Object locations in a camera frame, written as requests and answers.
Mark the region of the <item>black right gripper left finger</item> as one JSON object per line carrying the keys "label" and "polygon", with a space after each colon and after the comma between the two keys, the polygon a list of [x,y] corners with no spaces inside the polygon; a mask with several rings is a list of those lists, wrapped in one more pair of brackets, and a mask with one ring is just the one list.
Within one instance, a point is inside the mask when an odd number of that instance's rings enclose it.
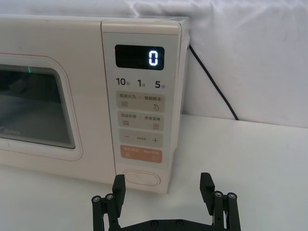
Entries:
{"label": "black right gripper left finger", "polygon": [[108,215],[109,231],[121,230],[118,218],[121,215],[125,193],[125,176],[120,174],[115,177],[112,193],[107,194],[104,198],[96,195],[91,199],[94,231],[104,231],[104,214]]}

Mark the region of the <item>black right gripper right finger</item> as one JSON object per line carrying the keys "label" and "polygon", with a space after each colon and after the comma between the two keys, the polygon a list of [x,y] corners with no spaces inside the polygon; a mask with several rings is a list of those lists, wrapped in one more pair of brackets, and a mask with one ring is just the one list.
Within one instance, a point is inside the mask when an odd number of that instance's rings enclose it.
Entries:
{"label": "black right gripper right finger", "polygon": [[215,184],[209,173],[201,173],[200,192],[206,204],[212,224],[206,225],[206,231],[240,231],[240,217],[235,193],[223,194],[215,190]]}

